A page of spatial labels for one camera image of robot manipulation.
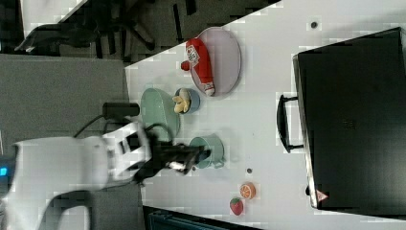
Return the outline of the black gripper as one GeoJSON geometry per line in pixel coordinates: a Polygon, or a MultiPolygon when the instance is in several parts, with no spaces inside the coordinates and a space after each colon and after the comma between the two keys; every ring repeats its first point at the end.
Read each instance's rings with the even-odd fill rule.
{"type": "Polygon", "coordinates": [[[161,142],[156,135],[148,138],[151,157],[135,173],[135,183],[142,184],[146,179],[166,169],[172,162],[184,166],[179,172],[186,175],[195,163],[204,161],[211,155],[211,150],[203,146],[189,147],[183,144],[173,145],[172,142],[161,142]]]}

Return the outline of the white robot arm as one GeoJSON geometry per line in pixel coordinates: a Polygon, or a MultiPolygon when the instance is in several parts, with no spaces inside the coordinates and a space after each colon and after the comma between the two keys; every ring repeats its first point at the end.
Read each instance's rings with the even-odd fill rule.
{"type": "Polygon", "coordinates": [[[186,174],[211,153],[161,141],[139,122],[102,136],[40,138],[13,147],[1,230],[145,230],[142,183],[163,169],[186,174]]]}

